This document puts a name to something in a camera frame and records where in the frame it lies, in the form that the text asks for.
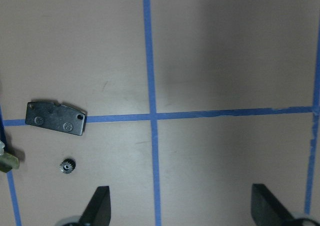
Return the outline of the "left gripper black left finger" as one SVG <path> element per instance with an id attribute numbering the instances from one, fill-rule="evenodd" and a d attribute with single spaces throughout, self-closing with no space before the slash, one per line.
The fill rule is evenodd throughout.
<path id="1" fill-rule="evenodd" d="M 99 186 L 76 225 L 108 226 L 110 221 L 111 197 L 109 186 Z"/>

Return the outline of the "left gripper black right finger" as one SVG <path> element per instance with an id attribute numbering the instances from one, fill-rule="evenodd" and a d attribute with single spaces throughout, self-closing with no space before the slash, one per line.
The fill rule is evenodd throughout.
<path id="1" fill-rule="evenodd" d="M 251 216 L 259 226 L 300 225 L 264 184 L 252 185 Z"/>

